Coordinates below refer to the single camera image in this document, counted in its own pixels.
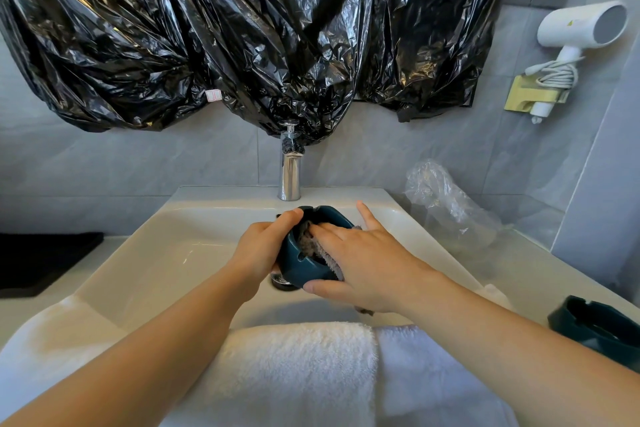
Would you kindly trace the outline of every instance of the gray cloth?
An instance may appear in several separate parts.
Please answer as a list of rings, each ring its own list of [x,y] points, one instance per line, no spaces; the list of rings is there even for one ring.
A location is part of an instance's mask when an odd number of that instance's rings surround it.
[[[336,262],[331,255],[326,253],[320,242],[314,238],[314,236],[309,231],[309,227],[311,226],[311,220],[304,221],[300,225],[300,234],[298,235],[298,246],[300,247],[300,252],[302,252],[305,257],[311,257],[317,262],[324,262],[327,266],[335,273],[335,276],[338,277],[340,282],[344,282],[344,274],[340,269],[340,265]],[[353,227],[354,230],[361,230],[361,227]],[[361,314],[369,314],[373,316],[373,311],[368,309],[363,309],[362,307],[356,307],[356,311]]]

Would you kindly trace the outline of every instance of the person's right arm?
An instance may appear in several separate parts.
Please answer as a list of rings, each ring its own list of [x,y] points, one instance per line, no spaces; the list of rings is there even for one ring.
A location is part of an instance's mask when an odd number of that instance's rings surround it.
[[[311,228],[345,282],[308,282],[307,292],[402,314],[535,425],[640,424],[640,375],[459,286],[358,209],[368,231]]]

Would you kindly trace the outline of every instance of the teal ceramic ashtray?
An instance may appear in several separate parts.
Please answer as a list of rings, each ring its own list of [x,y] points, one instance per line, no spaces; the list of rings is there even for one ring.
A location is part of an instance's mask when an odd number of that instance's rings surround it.
[[[569,296],[548,320],[555,332],[640,373],[640,326],[617,309]]]
[[[294,286],[302,288],[309,280],[338,280],[335,273],[325,263],[318,262],[311,257],[306,257],[298,245],[300,227],[306,221],[319,223],[331,223],[337,227],[351,229],[353,223],[347,220],[342,213],[331,206],[300,206],[305,213],[300,223],[293,227],[282,242],[278,254],[278,265],[282,276]]]

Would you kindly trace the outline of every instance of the sink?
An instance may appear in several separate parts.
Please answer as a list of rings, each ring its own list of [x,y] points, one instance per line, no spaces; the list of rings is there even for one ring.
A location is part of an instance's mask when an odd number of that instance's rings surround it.
[[[362,199],[380,223],[411,253],[471,290],[473,276],[383,189],[304,188],[302,199],[285,203],[271,187],[181,187],[77,290],[97,312],[125,331],[135,330],[220,269],[255,221],[303,204],[329,204],[363,225],[355,202]],[[232,328],[317,321],[403,325],[397,314],[358,314],[353,307],[304,291],[283,292],[266,278],[244,304]]]

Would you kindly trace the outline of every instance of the yellow wall mount holder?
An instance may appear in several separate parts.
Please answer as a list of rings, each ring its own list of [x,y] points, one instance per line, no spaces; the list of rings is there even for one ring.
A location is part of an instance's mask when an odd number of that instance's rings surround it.
[[[507,98],[505,110],[529,113],[537,101],[543,103],[566,103],[569,90],[544,88],[536,83],[536,76],[516,76]]]

